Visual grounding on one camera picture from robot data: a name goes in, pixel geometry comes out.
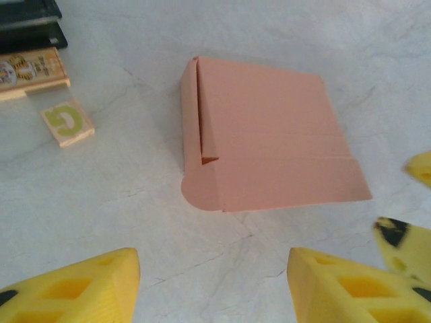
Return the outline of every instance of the white marble surface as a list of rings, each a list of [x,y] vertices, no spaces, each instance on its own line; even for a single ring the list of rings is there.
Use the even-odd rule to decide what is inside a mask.
[[[401,170],[431,148],[431,2],[57,2],[73,86],[0,103],[0,286],[134,246],[134,322],[295,322],[292,246],[383,267],[376,217],[431,227],[431,191]],[[374,200],[188,205],[178,81],[198,54],[321,75]],[[62,150],[38,111],[71,97],[96,134]]]

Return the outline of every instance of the black marking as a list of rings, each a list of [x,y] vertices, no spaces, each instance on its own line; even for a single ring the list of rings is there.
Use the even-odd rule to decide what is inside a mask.
[[[411,274],[411,275],[410,275],[410,278],[411,278],[411,279],[415,279],[415,280],[420,281],[421,283],[423,283],[423,281],[421,280],[421,278],[419,278],[419,277],[418,277],[418,276],[416,276],[415,274]]]
[[[375,228],[380,230],[388,244],[399,248],[404,237],[409,231],[410,224],[395,219],[387,218],[387,220],[389,220],[393,224],[393,227],[384,226],[379,222],[376,222],[374,226]]]
[[[420,287],[414,287],[413,290],[431,303],[431,291]]]
[[[10,289],[9,291],[2,291],[0,293],[0,306],[2,306],[7,301],[10,301],[17,294],[18,294],[18,292],[14,289]]]

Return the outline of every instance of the printed label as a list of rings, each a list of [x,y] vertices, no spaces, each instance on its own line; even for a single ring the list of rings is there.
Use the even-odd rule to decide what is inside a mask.
[[[0,56],[0,92],[58,79],[63,75],[53,49]]]

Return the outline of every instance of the pink cardboard box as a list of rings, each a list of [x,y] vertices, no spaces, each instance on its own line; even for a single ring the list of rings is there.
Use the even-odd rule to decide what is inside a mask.
[[[209,57],[181,79],[184,197],[237,212],[371,199],[317,75]]]

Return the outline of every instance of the black book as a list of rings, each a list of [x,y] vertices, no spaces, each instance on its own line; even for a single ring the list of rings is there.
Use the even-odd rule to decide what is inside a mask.
[[[54,0],[0,0],[0,54],[65,48],[61,17]]]

